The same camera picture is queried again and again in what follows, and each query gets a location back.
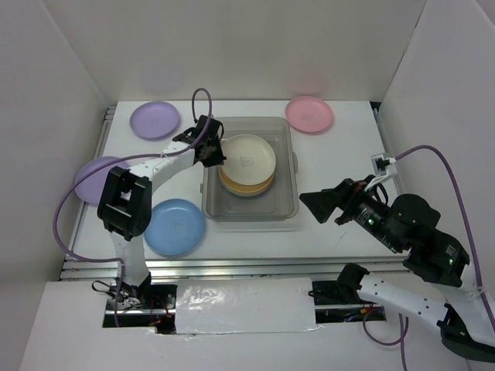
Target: cable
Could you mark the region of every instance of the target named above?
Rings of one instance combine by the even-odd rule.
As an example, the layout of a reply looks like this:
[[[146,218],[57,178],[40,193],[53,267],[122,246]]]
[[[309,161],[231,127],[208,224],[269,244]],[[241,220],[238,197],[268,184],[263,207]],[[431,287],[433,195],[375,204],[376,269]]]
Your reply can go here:
[[[408,365],[405,362],[405,334],[408,332],[408,323],[409,319],[406,317],[405,318],[405,327],[404,327],[404,319],[402,315],[399,313],[399,323],[401,324],[401,360],[402,360],[402,368],[404,371],[408,371]]]
[[[189,151],[191,148],[193,148],[203,138],[204,134],[207,132],[208,127],[210,126],[210,122],[211,122],[211,118],[212,118],[212,111],[213,111],[213,102],[212,102],[212,99],[211,99],[210,92],[208,90],[206,90],[205,88],[203,88],[203,87],[200,87],[200,88],[196,89],[194,91],[194,93],[193,93],[193,98],[191,100],[192,101],[192,104],[193,104],[193,117],[194,117],[194,121],[197,122],[196,112],[195,112],[195,109],[194,109],[194,105],[195,105],[195,101],[196,101],[196,95],[200,91],[203,91],[207,95],[207,97],[208,97],[208,105],[209,105],[209,107],[208,107],[208,116],[207,116],[207,122],[205,123],[203,130],[200,132],[200,135],[198,135],[198,137],[196,138],[196,140],[193,141],[193,143],[191,143],[190,145],[188,145],[186,148],[184,148],[184,149],[182,149],[180,151],[176,151],[176,152],[170,152],[170,153],[165,153],[165,154],[163,154],[163,153],[146,153],[146,154],[142,154],[142,155],[126,156],[126,157],[123,157],[123,158],[117,158],[115,160],[112,160],[110,162],[107,162],[107,163],[105,163],[102,166],[98,166],[95,170],[87,173],[85,176],[83,176],[81,179],[79,179],[79,181],[75,182],[63,194],[62,199],[60,200],[59,204],[55,208],[55,213],[53,214],[53,221],[52,221],[53,237],[55,238],[55,241],[59,245],[60,249],[62,249],[62,251],[65,254],[69,255],[70,257],[73,257],[74,259],[77,259],[77,260],[80,260],[80,261],[86,261],[88,263],[114,263],[114,262],[120,263],[121,274],[120,274],[119,280],[117,282],[117,288],[116,288],[116,292],[115,292],[114,320],[115,320],[115,326],[116,327],[119,327],[118,326],[118,314],[117,314],[117,311],[118,311],[118,296],[119,296],[119,294],[121,292],[122,281],[123,281],[123,278],[124,278],[124,275],[125,275],[124,261],[120,257],[111,257],[111,258],[108,258],[108,259],[94,259],[94,258],[90,258],[90,257],[83,257],[83,256],[81,256],[79,254],[76,254],[73,251],[71,251],[65,245],[65,243],[62,241],[62,238],[60,237],[60,233],[59,233],[59,230],[58,230],[58,220],[59,220],[59,216],[60,216],[60,211],[61,211],[64,203],[69,198],[70,194],[76,189],[76,187],[79,186],[79,184],[81,184],[82,182],[84,182],[86,179],[88,179],[94,173],[99,172],[100,170],[102,170],[104,168],[107,168],[110,165],[115,165],[115,164],[117,164],[119,162],[123,162],[123,161],[135,160],[137,158],[159,158],[159,157],[177,156],[177,155],[180,155],[180,154],[182,154],[182,153],[184,153],[186,151]]]
[[[368,311],[364,315],[364,317],[363,317],[363,330],[364,330],[364,333],[366,333],[366,335],[368,336],[368,338],[370,338],[371,340],[373,340],[377,344],[380,344],[380,345],[383,345],[383,346],[393,346],[393,345],[397,345],[397,344],[403,342],[404,339],[405,339],[405,336],[408,334],[408,330],[409,330],[409,318],[408,317],[405,318],[405,328],[402,328],[401,327],[401,337],[399,339],[395,340],[394,342],[382,342],[381,340],[378,340],[373,335],[371,335],[370,331],[366,327],[366,321],[370,317],[370,314],[371,313],[373,313],[375,311],[380,311],[380,310],[381,310],[381,308],[373,308],[373,309],[371,309],[370,311]]]
[[[457,203],[459,204],[461,215],[463,216],[464,227],[466,228],[467,240],[469,241],[469,247],[471,249],[471,257],[473,259],[473,265],[474,265],[474,272],[476,275],[476,284],[480,289],[483,287],[483,279],[481,277],[480,262],[478,260],[478,253],[476,252],[476,246],[474,244],[473,232],[471,231],[471,226],[469,224],[469,220],[467,217],[466,207],[464,206],[463,198],[459,190],[459,185],[457,184],[456,177],[454,176],[454,172],[452,171],[452,168],[447,162],[446,157],[440,152],[440,150],[438,150],[437,148],[431,145],[418,145],[396,156],[395,160],[396,161],[402,160],[404,157],[410,155],[411,153],[419,151],[420,149],[428,149],[430,151],[433,151],[440,158],[443,165],[445,166],[445,169],[449,173],[450,181],[452,182],[454,191],[456,193]],[[488,298],[486,297],[486,294],[483,292],[483,290],[480,291],[480,297],[483,302],[483,305],[485,306],[486,313],[488,314],[488,318],[490,319],[492,329],[495,332],[495,317],[493,316],[490,303],[488,302]]]

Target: bowl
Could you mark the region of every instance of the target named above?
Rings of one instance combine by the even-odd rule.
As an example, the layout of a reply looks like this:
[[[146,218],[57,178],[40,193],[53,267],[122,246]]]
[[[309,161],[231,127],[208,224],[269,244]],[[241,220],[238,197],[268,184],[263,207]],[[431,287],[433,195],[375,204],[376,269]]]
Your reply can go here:
[[[270,185],[273,183],[273,178],[275,177],[275,174],[273,173],[264,182],[254,185],[245,185],[245,184],[237,183],[232,179],[230,179],[227,175],[225,175],[222,168],[220,168],[219,173],[224,188],[228,192],[239,197],[253,197],[253,196],[261,195],[264,191],[266,191],[270,187]]]
[[[227,157],[222,172],[237,184],[257,186],[275,173],[275,152],[256,135],[235,135],[222,144],[222,151]]]

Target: white wall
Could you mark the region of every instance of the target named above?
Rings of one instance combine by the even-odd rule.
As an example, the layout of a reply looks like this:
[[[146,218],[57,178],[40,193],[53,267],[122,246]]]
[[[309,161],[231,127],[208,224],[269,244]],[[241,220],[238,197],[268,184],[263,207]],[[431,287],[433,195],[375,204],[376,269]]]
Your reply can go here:
[[[44,0],[110,102],[381,100],[425,0]]]
[[[480,256],[495,294],[495,27],[475,0],[428,0],[381,106],[392,152],[430,144],[459,181]],[[432,153],[405,159],[401,180],[442,213],[440,228],[469,250],[454,192]],[[493,369],[475,364],[473,369]]]
[[[47,280],[63,255],[51,218],[75,172],[91,158],[104,104],[36,0],[0,4],[0,359],[19,368]],[[75,198],[63,214],[68,238]]]

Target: plate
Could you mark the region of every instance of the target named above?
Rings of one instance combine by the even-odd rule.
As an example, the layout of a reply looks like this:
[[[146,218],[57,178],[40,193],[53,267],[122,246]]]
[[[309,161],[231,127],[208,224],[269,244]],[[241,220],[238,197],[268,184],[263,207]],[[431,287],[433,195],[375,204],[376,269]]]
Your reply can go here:
[[[177,108],[167,102],[148,102],[132,112],[131,129],[142,139],[159,139],[172,132],[179,124]]]
[[[225,160],[222,171],[231,180],[245,186],[263,183],[275,171],[273,148],[252,134],[236,135],[222,145]]]
[[[79,182],[81,178],[83,178],[86,174],[92,172],[96,168],[113,160],[118,160],[118,157],[104,156],[89,161],[77,173],[76,182]],[[115,166],[128,168],[129,164],[125,161],[118,162],[114,165],[103,168],[99,172],[94,173],[92,176],[90,176],[88,179],[86,179],[84,182],[76,187],[76,194],[79,196],[79,198],[92,206],[98,206],[98,203],[100,203],[101,193],[103,193],[103,188],[105,186],[105,181],[107,180],[107,174],[110,169]]]
[[[304,133],[318,133],[333,123],[332,108],[317,97],[297,97],[285,108],[285,116],[290,125]]]
[[[196,246],[204,231],[201,210],[185,199],[167,199],[152,210],[145,240],[157,254],[184,254]]]

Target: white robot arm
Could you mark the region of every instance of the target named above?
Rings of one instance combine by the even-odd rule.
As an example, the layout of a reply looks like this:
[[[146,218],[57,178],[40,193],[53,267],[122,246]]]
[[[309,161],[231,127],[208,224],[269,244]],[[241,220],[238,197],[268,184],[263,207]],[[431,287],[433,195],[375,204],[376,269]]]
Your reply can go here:
[[[182,142],[172,142],[162,153],[182,151],[187,148]],[[194,149],[190,149],[174,157],[150,158],[140,164],[131,166],[128,170],[139,178],[148,178],[152,185],[152,194],[175,174],[194,165]],[[122,199],[129,200],[130,195],[122,195]],[[110,236],[114,243],[115,256],[120,257],[125,264],[123,282],[138,288],[149,276],[146,266],[143,235],[140,234],[126,240],[118,231],[111,231]]]
[[[153,193],[175,174],[197,162],[205,167],[224,163],[218,134],[222,128],[223,135],[223,125],[213,118],[207,128],[206,124],[207,117],[201,116],[196,127],[174,137],[162,151],[162,157],[150,158],[128,169],[116,166],[108,173],[97,215],[110,233],[116,257],[121,258],[125,265],[122,291],[133,297],[135,303],[146,301],[151,284],[143,233],[151,221]]]
[[[473,261],[461,243],[436,229],[440,213],[417,195],[400,195],[391,206],[377,197],[374,187],[394,176],[395,170],[387,168],[393,162],[376,159],[374,165],[382,168],[382,174],[376,172],[378,177],[345,179],[334,189],[303,193],[299,198],[320,223],[339,208],[343,213],[337,224],[354,221],[392,253],[409,251],[403,265],[437,288],[445,300],[398,288],[357,264],[343,269],[337,279],[340,291],[349,299],[379,303],[419,319],[459,356],[495,362],[495,321],[490,317],[495,301],[478,287]]]

